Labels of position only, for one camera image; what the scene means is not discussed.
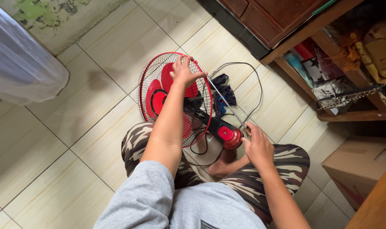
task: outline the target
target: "hand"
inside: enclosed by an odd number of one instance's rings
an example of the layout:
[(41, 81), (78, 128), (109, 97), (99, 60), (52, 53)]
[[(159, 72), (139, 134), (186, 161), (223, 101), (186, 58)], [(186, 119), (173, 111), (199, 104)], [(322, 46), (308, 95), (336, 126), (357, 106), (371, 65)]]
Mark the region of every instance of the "hand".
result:
[(170, 76), (173, 79), (173, 83), (184, 85), (186, 88), (196, 82), (197, 79), (203, 78), (207, 75), (207, 72), (192, 73), (189, 68), (190, 60), (193, 57), (189, 56), (182, 64), (183, 55), (180, 55), (176, 62), (172, 65), (173, 72), (170, 72)]
[(275, 168), (274, 146), (269, 142), (267, 135), (260, 127), (249, 122), (245, 124), (251, 129), (252, 135), (252, 141), (242, 138), (248, 159), (260, 173), (265, 169)]

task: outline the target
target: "black cable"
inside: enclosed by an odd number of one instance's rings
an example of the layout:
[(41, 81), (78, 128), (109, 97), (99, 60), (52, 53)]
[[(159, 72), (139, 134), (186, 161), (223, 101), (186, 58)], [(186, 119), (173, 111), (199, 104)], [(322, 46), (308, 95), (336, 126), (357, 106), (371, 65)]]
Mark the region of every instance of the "black cable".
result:
[[(218, 67), (217, 69), (216, 69), (216, 71), (217, 70), (219, 70), (220, 68), (222, 68), (222, 67), (224, 67), (225, 65), (228, 65), (228, 64), (246, 64), (246, 65), (249, 65), (253, 70), (254, 70), (254, 72), (255, 72), (255, 74), (257, 75), (257, 78), (258, 78), (258, 82), (259, 82), (259, 86), (260, 86), (260, 88), (261, 88), (261, 96), (259, 97), (259, 102), (258, 102), (258, 105), (247, 115), (247, 118), (244, 120), (244, 122), (246, 122), (247, 120), (248, 120), (248, 118), (250, 117), (250, 115), (259, 107), (259, 105), (261, 104), (261, 100), (262, 100), (262, 84), (261, 84), (261, 80), (259, 79), (259, 75), (258, 75), (258, 72), (257, 72), (257, 70), (251, 65), (251, 64), (249, 64), (249, 63), (246, 63), (246, 62), (229, 62), (229, 63), (225, 63), (225, 64), (223, 64), (223, 65), (221, 65), (220, 67)], [(204, 153), (196, 153), (196, 152), (194, 152), (193, 150), (192, 150), (192, 147), (190, 146), (190, 150), (191, 150), (191, 152), (193, 152), (193, 153), (195, 153), (195, 154), (197, 154), (197, 155), (203, 155), (203, 154), (205, 154), (205, 153), (207, 153), (207, 149), (208, 149), (208, 146), (207, 146), (207, 132), (206, 132), (206, 134), (205, 134), (205, 137), (204, 137), (205, 139), (206, 139), (206, 151), (204, 152)], [(221, 151), (220, 151), (220, 153), (219, 153), (219, 155), (217, 156), (217, 158), (216, 158), (216, 160), (214, 161), (214, 162), (212, 162), (211, 164), (208, 164), (208, 165), (196, 165), (196, 164), (193, 164), (193, 163), (190, 163), (189, 162), (189, 164), (191, 164), (191, 165), (195, 165), (195, 166), (201, 166), (201, 167), (203, 167), (203, 166), (210, 166), (210, 165), (212, 165), (212, 164), (214, 164), (214, 163), (216, 163), (216, 161), (221, 157), (221, 153), (223, 152), (223, 150), (224, 150), (224, 147), (221, 149)]]
[(211, 164), (208, 164), (208, 165), (196, 165), (196, 164), (190, 163), (189, 161), (187, 161), (187, 162), (189, 162), (189, 164), (191, 164), (191, 165), (200, 166), (200, 167), (203, 167), (203, 166), (210, 166), (210, 165), (216, 163), (216, 161), (218, 161), (218, 159), (220, 158), (221, 153), (223, 152), (223, 150), (224, 150), (224, 147), (221, 149), (221, 151), (220, 151), (219, 155), (217, 156), (216, 160), (213, 161)]
[(204, 153), (201, 153), (201, 154), (200, 153), (196, 153), (195, 151), (193, 151), (192, 146), (190, 146), (190, 151), (192, 153), (197, 154), (197, 155), (203, 155), (203, 154), (207, 153), (207, 148), (208, 148), (208, 146), (207, 146), (207, 132), (204, 134), (204, 138), (206, 140), (206, 151)]

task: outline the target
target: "tile floor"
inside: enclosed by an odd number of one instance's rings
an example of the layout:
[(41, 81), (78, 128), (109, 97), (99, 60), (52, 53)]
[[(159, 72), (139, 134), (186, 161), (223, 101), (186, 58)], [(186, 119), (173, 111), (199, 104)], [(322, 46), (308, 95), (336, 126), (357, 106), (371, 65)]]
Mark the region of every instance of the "tile floor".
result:
[[(344, 228), (354, 210), (320, 163), (348, 133), (318, 121), (308, 97), (276, 65), (263, 66), (195, 0), (131, 0), (117, 8), (78, 43), (58, 56), (70, 81), (50, 101), (19, 107), (0, 103), (0, 229), (92, 228), (126, 180), (120, 143), (141, 121), (136, 101), (138, 77), (152, 57), (178, 51), (195, 57), (211, 72), (231, 61), (257, 68), (261, 106), (249, 121), (272, 143), (293, 143), (308, 151), (311, 167), (295, 200), (312, 228)], [(260, 96), (247, 66), (220, 70), (231, 78), (241, 116)], [(233, 116), (226, 121), (237, 125)], [(205, 155), (184, 152), (190, 162), (212, 162), (221, 149), (209, 135)], [(201, 141), (193, 151), (205, 149)], [(239, 148), (238, 155), (244, 155)], [(215, 181), (206, 167), (194, 170)]]

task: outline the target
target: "fan guard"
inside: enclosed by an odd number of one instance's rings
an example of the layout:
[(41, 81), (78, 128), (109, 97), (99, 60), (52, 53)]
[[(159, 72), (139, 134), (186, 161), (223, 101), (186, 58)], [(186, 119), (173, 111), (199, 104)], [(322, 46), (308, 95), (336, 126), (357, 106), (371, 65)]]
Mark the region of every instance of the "fan guard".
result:
[[(163, 53), (149, 61), (141, 72), (137, 100), (144, 121), (156, 122), (173, 83), (170, 77), (172, 65), (180, 55), (183, 55), (184, 63), (187, 56), (182, 53)], [(192, 60), (189, 67), (193, 73), (203, 71), (196, 60)], [(189, 147), (204, 136), (210, 124), (212, 110), (210, 86), (206, 78), (200, 78), (185, 91), (182, 147)]]

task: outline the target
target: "gray t-shirt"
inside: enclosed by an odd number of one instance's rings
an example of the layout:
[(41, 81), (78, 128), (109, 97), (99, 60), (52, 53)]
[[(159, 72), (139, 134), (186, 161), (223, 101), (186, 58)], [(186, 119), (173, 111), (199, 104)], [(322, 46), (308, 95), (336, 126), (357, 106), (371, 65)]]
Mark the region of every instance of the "gray t-shirt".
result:
[(159, 162), (139, 163), (121, 185), (94, 229), (265, 228), (234, 190), (205, 183), (175, 191), (170, 171)]

